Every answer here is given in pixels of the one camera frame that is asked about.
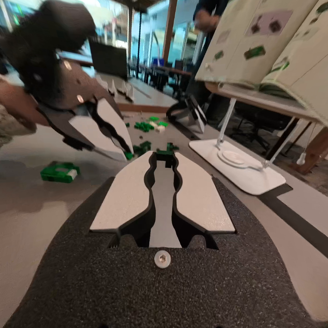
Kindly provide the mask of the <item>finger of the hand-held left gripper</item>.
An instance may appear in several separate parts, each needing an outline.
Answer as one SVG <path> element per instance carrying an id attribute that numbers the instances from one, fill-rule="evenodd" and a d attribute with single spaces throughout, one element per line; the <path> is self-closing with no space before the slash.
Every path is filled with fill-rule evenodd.
<path id="1" fill-rule="evenodd" d="M 117 141 L 118 146 L 124 152 L 134 153 L 124 119 L 105 98 L 96 100 L 95 108 L 92 110 L 92 118 L 106 137 L 111 138 L 112 141 Z"/>
<path id="2" fill-rule="evenodd" d="M 69 120 L 69 123 L 94 145 L 94 152 L 119 162 L 127 161 L 124 152 L 113 143 L 111 138 L 100 131 L 91 117 L 75 116 Z"/>

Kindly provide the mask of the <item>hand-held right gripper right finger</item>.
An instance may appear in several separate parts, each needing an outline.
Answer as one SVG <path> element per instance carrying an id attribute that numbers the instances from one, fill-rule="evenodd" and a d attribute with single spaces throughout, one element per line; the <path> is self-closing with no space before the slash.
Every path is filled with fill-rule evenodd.
<path id="1" fill-rule="evenodd" d="M 201 236 L 205 248 L 218 248 L 214 237 L 233 235 L 236 228 L 211 175 L 181 153 L 174 153 L 172 163 L 172 225 L 181 247 Z"/>

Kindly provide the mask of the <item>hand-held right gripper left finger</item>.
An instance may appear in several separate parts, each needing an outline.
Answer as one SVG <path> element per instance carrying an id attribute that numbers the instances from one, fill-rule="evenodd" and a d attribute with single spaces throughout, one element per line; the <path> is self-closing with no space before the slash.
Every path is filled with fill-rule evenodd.
<path id="1" fill-rule="evenodd" d="M 148 248 L 156 219 L 152 187 L 157 155 L 147 151 L 114 178 L 91 226 L 93 233 L 112 233 L 118 240 L 132 235 L 138 247 Z"/>

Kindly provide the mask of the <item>dark green lego assembly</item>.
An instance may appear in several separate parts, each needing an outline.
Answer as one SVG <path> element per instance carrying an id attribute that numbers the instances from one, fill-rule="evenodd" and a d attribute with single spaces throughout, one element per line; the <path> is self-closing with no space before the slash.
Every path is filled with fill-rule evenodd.
<path id="1" fill-rule="evenodd" d="M 179 146 L 174 145 L 172 142 L 168 142 L 166 150 L 156 150 L 156 160 L 165 162 L 165 168 L 171 169 L 174 165 L 174 152 L 179 150 Z"/>

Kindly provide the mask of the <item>person's left forearm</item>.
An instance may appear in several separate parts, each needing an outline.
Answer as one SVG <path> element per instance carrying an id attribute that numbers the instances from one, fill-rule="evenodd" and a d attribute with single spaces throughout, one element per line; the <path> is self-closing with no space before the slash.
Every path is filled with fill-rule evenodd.
<path id="1" fill-rule="evenodd" d="M 7 109 L 0 105 L 0 147 L 9 144 L 16 136 L 35 134 L 35 123 L 22 117 L 15 117 L 8 113 Z"/>

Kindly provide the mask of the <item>green white tiled lego block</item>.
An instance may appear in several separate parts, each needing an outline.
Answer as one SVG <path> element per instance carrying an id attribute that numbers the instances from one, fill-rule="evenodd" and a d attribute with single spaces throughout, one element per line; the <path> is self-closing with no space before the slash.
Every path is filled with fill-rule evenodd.
<path id="1" fill-rule="evenodd" d="M 40 176 L 43 181 L 72 183 L 80 175 L 80 168 L 72 162 L 52 162 L 46 166 Z"/>

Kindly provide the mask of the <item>person's left hand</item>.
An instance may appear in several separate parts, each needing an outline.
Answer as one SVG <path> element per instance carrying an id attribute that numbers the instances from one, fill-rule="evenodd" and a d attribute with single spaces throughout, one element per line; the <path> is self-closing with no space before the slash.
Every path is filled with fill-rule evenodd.
<path id="1" fill-rule="evenodd" d="M 0 103 L 28 129 L 35 129 L 36 125 L 49 126 L 46 118 L 37 110 L 35 100 L 22 87 L 1 81 Z"/>

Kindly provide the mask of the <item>pile of bright green pieces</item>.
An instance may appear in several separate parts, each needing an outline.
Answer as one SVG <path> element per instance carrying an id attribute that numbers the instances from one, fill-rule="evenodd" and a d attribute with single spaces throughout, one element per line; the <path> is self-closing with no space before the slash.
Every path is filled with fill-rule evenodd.
<path id="1" fill-rule="evenodd" d="M 160 121 L 158 117 L 143 118 L 137 116 L 125 116 L 124 119 L 127 128 L 134 128 L 144 133 L 154 131 L 154 128 L 152 125 L 150 125 L 150 122 L 155 122 L 157 124 L 159 123 L 166 126 L 166 128 L 169 125 L 167 122 Z"/>

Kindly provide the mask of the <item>grey wood-edged table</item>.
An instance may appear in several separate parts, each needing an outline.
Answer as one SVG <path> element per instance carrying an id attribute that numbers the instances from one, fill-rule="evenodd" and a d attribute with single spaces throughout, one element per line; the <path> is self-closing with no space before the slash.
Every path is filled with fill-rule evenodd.
<path id="1" fill-rule="evenodd" d="M 126 86 L 133 86 L 133 102 L 119 92 L 113 97 L 122 112 L 166 113 L 177 103 L 177 100 L 154 89 L 135 77 L 127 82 Z"/>

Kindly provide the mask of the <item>brown office desk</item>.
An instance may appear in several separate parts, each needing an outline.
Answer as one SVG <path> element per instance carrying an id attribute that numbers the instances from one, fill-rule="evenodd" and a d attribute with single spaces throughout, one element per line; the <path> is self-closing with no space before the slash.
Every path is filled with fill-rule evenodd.
<path id="1" fill-rule="evenodd" d="M 180 85 L 181 83 L 181 77 L 187 76 L 188 78 L 191 77 L 192 73 L 179 70 L 173 67 L 161 67 L 161 66 L 146 66 L 141 64 L 140 66 L 141 72 L 144 73 L 144 82 L 148 84 L 148 82 L 151 80 L 150 76 L 155 76 L 153 79 L 153 83 L 151 84 L 152 87 L 155 89 L 161 90 L 164 87 L 164 83 L 162 82 L 162 79 L 166 80 L 166 78 L 175 77 L 175 84 L 174 85 Z"/>
<path id="2" fill-rule="evenodd" d="M 315 113 L 312 113 L 310 110 L 304 109 L 296 101 L 268 95 L 258 91 L 249 90 L 246 88 L 229 84 L 205 82 L 205 86 L 212 93 L 231 99 L 228 112 L 224 118 L 223 126 L 216 141 L 215 146 L 217 149 L 220 149 L 221 144 L 223 143 L 224 132 L 232 115 L 236 101 L 256 106 L 275 113 L 280 113 L 289 116 L 293 119 L 304 119 L 309 122 L 324 125 L 323 122 L 319 120 L 317 115 L 315 115 Z"/>

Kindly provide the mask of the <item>black tripod stand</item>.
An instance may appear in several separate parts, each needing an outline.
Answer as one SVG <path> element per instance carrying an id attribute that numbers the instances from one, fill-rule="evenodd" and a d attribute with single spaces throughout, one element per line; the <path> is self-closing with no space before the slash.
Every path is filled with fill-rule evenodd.
<path id="1" fill-rule="evenodd" d="M 140 11 L 140 13 L 139 13 L 139 33 L 138 33 L 136 79 L 139 79 L 139 71 L 140 71 L 139 66 L 140 66 L 141 25 L 142 25 L 142 12 Z"/>

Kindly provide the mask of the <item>open instruction booklet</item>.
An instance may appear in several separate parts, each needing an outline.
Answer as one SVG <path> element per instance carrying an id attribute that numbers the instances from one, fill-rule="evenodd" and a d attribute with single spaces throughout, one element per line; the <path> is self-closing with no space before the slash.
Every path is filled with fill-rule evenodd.
<path id="1" fill-rule="evenodd" d="M 230 1 L 195 79 L 288 95 L 327 126 L 328 2 Z"/>

